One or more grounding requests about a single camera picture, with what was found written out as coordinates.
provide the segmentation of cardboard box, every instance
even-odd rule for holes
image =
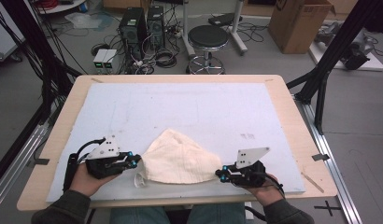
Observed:
[[[277,0],[268,32],[283,53],[307,53],[332,8],[327,0]]]
[[[104,0],[104,7],[106,8],[142,7],[146,13],[149,6],[150,0]]]

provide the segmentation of black sleeve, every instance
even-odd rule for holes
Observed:
[[[267,224],[313,224],[309,214],[290,205],[285,200],[267,205],[263,208]]]
[[[90,198],[77,191],[67,190],[61,198],[32,216],[32,224],[81,224],[90,206]]]

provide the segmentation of stool seat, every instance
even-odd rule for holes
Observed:
[[[189,43],[196,49],[221,49],[229,40],[227,32],[218,26],[202,25],[189,31]]]

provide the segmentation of wooden table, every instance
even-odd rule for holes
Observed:
[[[311,156],[319,154],[305,122],[299,113],[284,80],[276,75],[226,75],[226,76],[82,76],[77,79],[64,108],[57,119],[40,158],[50,159],[48,165],[37,165],[32,172],[17,207],[33,211],[47,207],[47,195],[54,178],[56,166],[69,138],[78,113],[84,104],[89,87],[93,83],[264,83],[277,111],[278,119],[287,137],[293,157],[302,173],[306,192],[287,194],[287,198],[333,197],[336,186],[323,161],[314,161]],[[92,202],[91,207],[169,205],[193,203],[229,203],[254,201],[251,195],[236,197],[204,197],[176,199],[122,200]]]

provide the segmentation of black metal frame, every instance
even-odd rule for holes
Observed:
[[[25,42],[31,47],[41,62],[41,72],[43,74],[43,103],[7,151],[4,158],[0,160],[1,180],[7,168],[20,153],[22,146],[28,140],[36,125],[49,118],[51,114],[51,104],[55,98],[58,96],[66,97],[69,94],[73,83],[69,79],[68,74],[72,77],[78,77],[81,73],[56,57],[46,36],[36,23],[34,16],[23,0],[0,0],[0,2],[25,37]],[[7,31],[11,37],[14,37],[11,34],[12,31]],[[18,47],[26,53],[24,45],[19,45]],[[52,92],[52,85],[57,87],[58,92],[56,94]]]
[[[291,89],[305,82],[302,90],[295,94],[296,100],[305,105],[311,104],[311,98],[318,92],[314,124],[319,134],[323,134],[322,117],[328,77],[348,46],[378,10],[382,1],[359,0],[317,66],[304,76],[287,83],[288,89]]]

